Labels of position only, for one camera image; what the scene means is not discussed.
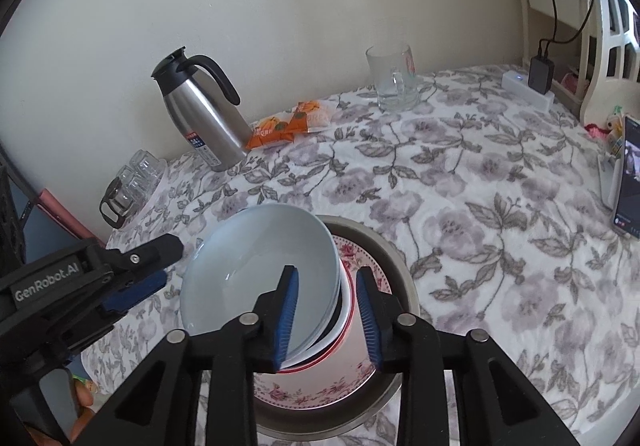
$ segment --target stainless steel bowl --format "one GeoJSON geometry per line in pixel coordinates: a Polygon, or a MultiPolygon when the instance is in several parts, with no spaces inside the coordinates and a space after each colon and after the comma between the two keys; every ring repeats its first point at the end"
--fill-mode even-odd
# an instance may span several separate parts
{"type": "MultiPolygon", "coordinates": [[[[402,307],[413,314],[420,314],[418,293],[409,270],[384,238],[353,220],[324,215],[319,218],[333,235],[343,236],[362,246],[382,267],[391,291],[402,307]]],[[[335,437],[351,431],[379,412],[399,390],[401,382],[400,374],[376,372],[349,397],[312,410],[286,410],[254,399],[256,427],[260,433],[292,442],[335,437]]]]}

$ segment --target thermos lid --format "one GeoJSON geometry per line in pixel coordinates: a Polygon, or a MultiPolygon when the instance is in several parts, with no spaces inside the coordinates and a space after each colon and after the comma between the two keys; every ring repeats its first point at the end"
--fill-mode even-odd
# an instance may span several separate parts
{"type": "Polygon", "coordinates": [[[178,65],[186,61],[184,47],[176,49],[164,58],[151,73],[151,77],[156,80],[163,96],[173,92],[177,87],[195,74],[196,67],[187,66],[184,70],[178,71],[178,65]]]}

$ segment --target phone screen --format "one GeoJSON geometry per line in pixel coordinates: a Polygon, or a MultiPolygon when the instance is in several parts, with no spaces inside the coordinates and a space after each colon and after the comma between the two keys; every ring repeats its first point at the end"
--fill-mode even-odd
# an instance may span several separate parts
{"type": "Polygon", "coordinates": [[[613,223],[640,238],[640,124],[625,117],[622,179],[613,223]]]}

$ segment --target metal bolt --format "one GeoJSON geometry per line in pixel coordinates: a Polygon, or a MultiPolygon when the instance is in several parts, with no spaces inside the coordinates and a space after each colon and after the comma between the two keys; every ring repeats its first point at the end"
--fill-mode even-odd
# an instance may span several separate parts
{"type": "Polygon", "coordinates": [[[484,329],[473,329],[471,331],[471,339],[478,343],[484,343],[489,339],[489,334],[484,329]]]}
{"type": "Polygon", "coordinates": [[[255,312],[245,312],[240,316],[240,323],[242,325],[255,325],[260,320],[260,317],[255,312]]]}
{"type": "Polygon", "coordinates": [[[169,343],[180,343],[187,334],[184,333],[184,331],[181,331],[180,329],[174,329],[171,332],[169,332],[166,335],[166,340],[169,343]]]}
{"type": "Polygon", "coordinates": [[[415,324],[415,316],[409,312],[403,312],[398,316],[398,323],[404,327],[410,327],[415,324]]]}

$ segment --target human hand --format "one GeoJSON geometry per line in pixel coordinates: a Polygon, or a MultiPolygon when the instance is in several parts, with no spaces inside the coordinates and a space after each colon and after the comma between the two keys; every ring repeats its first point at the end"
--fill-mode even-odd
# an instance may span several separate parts
{"type": "MultiPolygon", "coordinates": [[[[76,387],[76,397],[78,398],[78,404],[81,406],[82,412],[71,429],[71,435],[69,437],[71,442],[78,438],[80,432],[95,415],[95,412],[89,408],[94,403],[94,396],[92,393],[78,379],[74,379],[74,386],[76,387]]],[[[38,430],[34,430],[27,426],[27,431],[38,446],[62,446],[58,441],[53,440],[51,437],[47,437],[38,430]]]]}

